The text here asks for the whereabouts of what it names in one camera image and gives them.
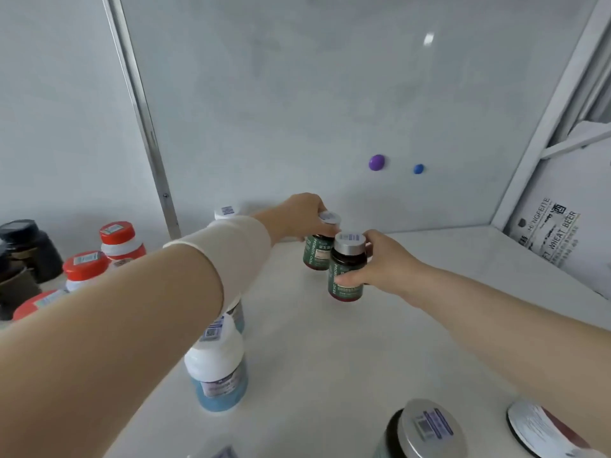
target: red lid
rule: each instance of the red lid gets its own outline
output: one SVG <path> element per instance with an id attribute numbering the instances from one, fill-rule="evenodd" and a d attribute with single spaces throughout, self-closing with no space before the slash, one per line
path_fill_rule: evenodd
<path id="1" fill-rule="evenodd" d="M 13 320 L 21 320 L 25 318 L 26 316 L 30 315 L 31 313 L 34 313 L 40 307 L 44 307 L 45 305 L 50 304 L 51 302 L 56 300 L 58 297 L 62 297 L 65 294 L 66 294 L 65 291 L 57 291 L 57 289 L 54 289 L 52 291 L 47 291 L 47 292 L 43 292 L 42 294 L 35 295 L 34 297 L 32 297 L 32 299 L 28 299 L 27 301 L 22 303 L 17 308 L 17 310 L 15 310 L 13 314 Z"/>
<path id="2" fill-rule="evenodd" d="M 62 268 L 70 281 L 85 281 L 104 273 L 108 264 L 108 257 L 102 251 L 91 250 L 70 257 Z"/>
<path id="3" fill-rule="evenodd" d="M 112 222 L 100 228 L 100 238 L 104 244 L 123 244 L 136 236 L 130 222 Z"/>

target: white tabletop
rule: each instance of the white tabletop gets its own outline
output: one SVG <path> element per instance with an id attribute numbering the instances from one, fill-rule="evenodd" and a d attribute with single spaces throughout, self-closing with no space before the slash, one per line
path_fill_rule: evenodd
<path id="1" fill-rule="evenodd" d="M 607 300 L 491 227 L 392 236 L 434 266 L 611 329 Z M 411 398 L 447 408 L 470 457 L 529 456 L 505 422 L 516 397 L 508 383 L 397 297 L 366 287 L 355 303 L 332 299 L 326 273 L 305 267 L 302 253 L 300 243 L 276 246 L 244 296 L 250 384 L 241 403 L 204 411 L 180 362 L 106 458 L 185 458 L 225 440 L 241 458 L 369 458 Z"/>

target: purple magnet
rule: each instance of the purple magnet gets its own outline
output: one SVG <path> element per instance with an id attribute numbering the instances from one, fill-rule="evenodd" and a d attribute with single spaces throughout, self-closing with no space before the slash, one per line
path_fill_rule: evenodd
<path id="1" fill-rule="evenodd" d="M 369 168 L 373 171 L 382 170 L 384 168 L 384 164 L 386 160 L 382 154 L 376 154 L 371 159 L 369 159 Z"/>

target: arm sleeve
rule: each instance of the arm sleeve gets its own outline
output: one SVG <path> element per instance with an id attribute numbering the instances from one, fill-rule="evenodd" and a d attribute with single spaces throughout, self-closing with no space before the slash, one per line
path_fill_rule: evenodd
<path id="1" fill-rule="evenodd" d="M 212 222 L 164 247 L 173 244 L 194 247 L 210 260 L 223 286 L 221 314 L 255 280 L 271 251 L 270 234 L 263 223 L 242 215 Z"/>

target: forearm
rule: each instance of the forearm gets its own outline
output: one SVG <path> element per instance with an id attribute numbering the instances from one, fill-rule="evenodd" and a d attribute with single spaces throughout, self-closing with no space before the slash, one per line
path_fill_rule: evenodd
<path id="1" fill-rule="evenodd" d="M 10 456 L 101 456 L 221 302 L 212 264 L 177 245 L 4 331 L 0 448 Z"/>
<path id="2" fill-rule="evenodd" d="M 438 320 L 524 395 L 611 453 L 609 331 L 445 270 L 423 266 L 409 283 L 406 300 Z"/>

